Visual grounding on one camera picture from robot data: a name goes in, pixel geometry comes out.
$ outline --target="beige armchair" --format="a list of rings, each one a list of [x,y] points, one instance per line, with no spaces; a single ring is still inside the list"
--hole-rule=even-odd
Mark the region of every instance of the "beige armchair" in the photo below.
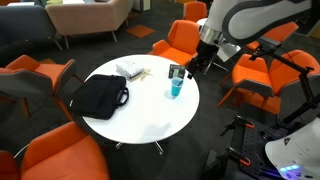
[[[67,36],[112,32],[117,42],[116,31],[128,17],[128,0],[110,0],[108,2],[83,4],[53,4],[46,6],[48,15],[65,39],[67,49],[69,43]]]

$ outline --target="round white table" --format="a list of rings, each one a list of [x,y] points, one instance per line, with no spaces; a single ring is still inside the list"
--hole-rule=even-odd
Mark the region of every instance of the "round white table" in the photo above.
[[[169,65],[175,62],[154,55],[130,55],[109,61],[90,75],[119,75],[117,62],[132,60],[150,69],[143,80],[127,81],[129,100],[117,109],[109,120],[83,117],[85,122],[98,134],[107,139],[128,144],[154,142],[160,154],[163,150],[157,141],[172,136],[185,127],[193,118],[199,104],[199,89],[196,81],[187,78],[177,97],[171,96]]]

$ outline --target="blue cup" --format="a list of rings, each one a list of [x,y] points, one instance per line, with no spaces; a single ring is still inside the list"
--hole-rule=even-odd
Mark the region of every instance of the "blue cup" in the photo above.
[[[174,77],[171,80],[171,95],[178,96],[183,85],[183,79]]]

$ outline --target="black bag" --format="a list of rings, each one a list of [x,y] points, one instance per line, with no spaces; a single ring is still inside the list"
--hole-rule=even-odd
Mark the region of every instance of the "black bag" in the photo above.
[[[123,76],[95,74],[72,97],[70,110],[76,115],[110,119],[114,111],[129,99],[129,90]],[[127,98],[121,102],[123,95]]]

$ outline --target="orange chair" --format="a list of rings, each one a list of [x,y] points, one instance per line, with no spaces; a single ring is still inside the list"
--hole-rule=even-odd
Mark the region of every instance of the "orange chair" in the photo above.
[[[71,76],[83,82],[74,73],[76,64],[69,60],[65,65],[42,64],[27,55],[22,55],[5,68],[0,68],[0,91],[23,98],[24,110],[30,116],[27,98],[54,97],[68,117],[74,118],[57,94]]]
[[[252,61],[249,60],[250,57],[251,55],[249,54],[242,55],[234,66],[232,75],[229,76],[232,76],[234,87],[220,100],[217,107],[220,107],[237,88],[259,93],[264,97],[264,102],[262,103],[264,104],[268,97],[280,97],[285,92],[285,89],[300,83],[299,72],[286,64],[274,59],[268,69],[264,59],[257,58]],[[288,54],[283,54],[282,57],[292,60],[301,67],[314,68],[307,75],[310,81],[320,77],[319,63],[310,54],[301,50],[293,50]]]
[[[188,20],[173,22],[168,34],[168,43],[160,40],[153,44],[153,54],[186,65],[196,55],[200,41],[199,25]]]
[[[281,26],[275,27],[264,34],[265,37],[272,39],[274,41],[282,43],[286,40],[290,35],[292,35],[299,26],[294,22],[289,22],[287,24],[283,24]],[[255,51],[259,47],[259,43],[257,41],[253,41],[246,45],[246,47],[250,51]]]
[[[41,135],[29,144],[19,170],[11,153],[0,151],[3,180],[109,180],[96,141],[74,122]]]
[[[200,1],[190,1],[183,5],[183,19],[197,22],[200,19],[206,18],[207,5]]]

